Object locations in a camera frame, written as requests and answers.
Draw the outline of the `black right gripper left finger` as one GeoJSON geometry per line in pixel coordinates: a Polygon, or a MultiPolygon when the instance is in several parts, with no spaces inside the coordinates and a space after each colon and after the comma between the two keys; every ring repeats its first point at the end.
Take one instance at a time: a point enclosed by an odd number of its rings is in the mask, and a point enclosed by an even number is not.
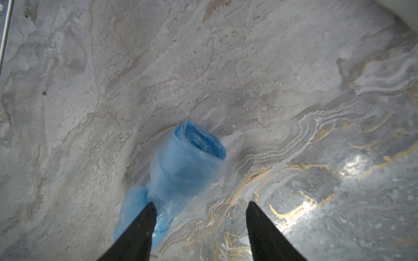
{"type": "Polygon", "coordinates": [[[156,220],[156,207],[150,202],[98,261],[148,261],[156,220]]]}

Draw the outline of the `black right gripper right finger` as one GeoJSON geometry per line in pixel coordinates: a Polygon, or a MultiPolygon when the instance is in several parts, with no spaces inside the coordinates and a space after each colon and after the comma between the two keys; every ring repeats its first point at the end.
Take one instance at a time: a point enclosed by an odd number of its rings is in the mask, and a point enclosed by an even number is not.
{"type": "Polygon", "coordinates": [[[246,224],[254,261],[306,261],[253,201],[246,210],[246,224]]]}

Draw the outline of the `blue roll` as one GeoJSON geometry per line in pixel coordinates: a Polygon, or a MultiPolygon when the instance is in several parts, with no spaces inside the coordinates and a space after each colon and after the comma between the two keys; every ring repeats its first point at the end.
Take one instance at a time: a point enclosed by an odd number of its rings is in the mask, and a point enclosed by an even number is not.
{"type": "Polygon", "coordinates": [[[152,248],[157,248],[189,201],[224,170],[225,158],[225,147],[209,131],[190,120],[179,124],[155,153],[146,185],[133,185],[126,193],[114,240],[152,202],[157,211],[152,248]]]}

